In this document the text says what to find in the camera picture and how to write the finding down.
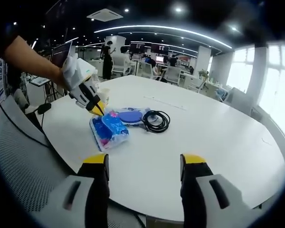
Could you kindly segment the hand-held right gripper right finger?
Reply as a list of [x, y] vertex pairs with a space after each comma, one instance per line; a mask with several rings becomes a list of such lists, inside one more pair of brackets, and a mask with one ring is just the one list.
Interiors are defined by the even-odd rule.
[[236, 186], [213, 174], [202, 157], [181, 154], [180, 162], [185, 228], [246, 228], [262, 215], [249, 208]]

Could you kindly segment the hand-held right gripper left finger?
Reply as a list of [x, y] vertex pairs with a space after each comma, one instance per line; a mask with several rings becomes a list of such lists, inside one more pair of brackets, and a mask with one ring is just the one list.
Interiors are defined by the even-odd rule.
[[106, 228], [109, 200], [109, 157], [86, 158], [77, 175], [65, 178], [37, 213], [44, 228]]

